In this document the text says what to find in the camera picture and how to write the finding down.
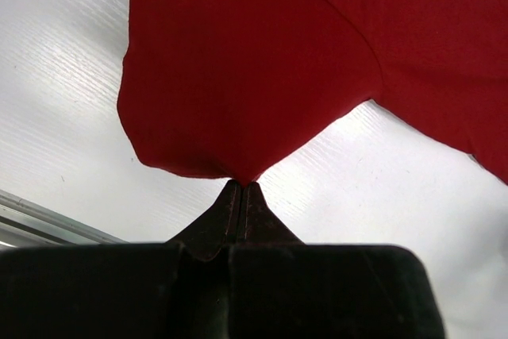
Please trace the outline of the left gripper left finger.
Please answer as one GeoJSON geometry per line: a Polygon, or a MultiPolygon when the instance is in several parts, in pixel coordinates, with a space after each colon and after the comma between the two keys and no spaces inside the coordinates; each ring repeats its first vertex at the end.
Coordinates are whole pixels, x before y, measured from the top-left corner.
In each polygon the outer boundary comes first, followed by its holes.
{"type": "Polygon", "coordinates": [[[1,253],[3,338],[161,338],[183,254],[163,244],[1,253]]]}

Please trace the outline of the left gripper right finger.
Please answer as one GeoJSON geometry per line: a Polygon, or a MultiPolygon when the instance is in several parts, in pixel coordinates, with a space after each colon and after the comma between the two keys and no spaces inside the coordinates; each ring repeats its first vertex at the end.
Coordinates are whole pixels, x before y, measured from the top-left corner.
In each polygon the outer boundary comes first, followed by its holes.
{"type": "Polygon", "coordinates": [[[304,245],[242,193],[229,251],[231,338],[442,338],[425,267],[396,245],[304,245]]]}

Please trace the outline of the red t shirt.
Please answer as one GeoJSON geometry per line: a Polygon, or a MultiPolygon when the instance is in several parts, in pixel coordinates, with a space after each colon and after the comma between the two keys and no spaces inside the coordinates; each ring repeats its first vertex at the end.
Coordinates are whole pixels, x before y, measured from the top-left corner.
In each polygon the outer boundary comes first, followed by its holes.
{"type": "Polygon", "coordinates": [[[360,103],[507,177],[507,0],[130,0],[139,161],[250,183],[360,103]]]}

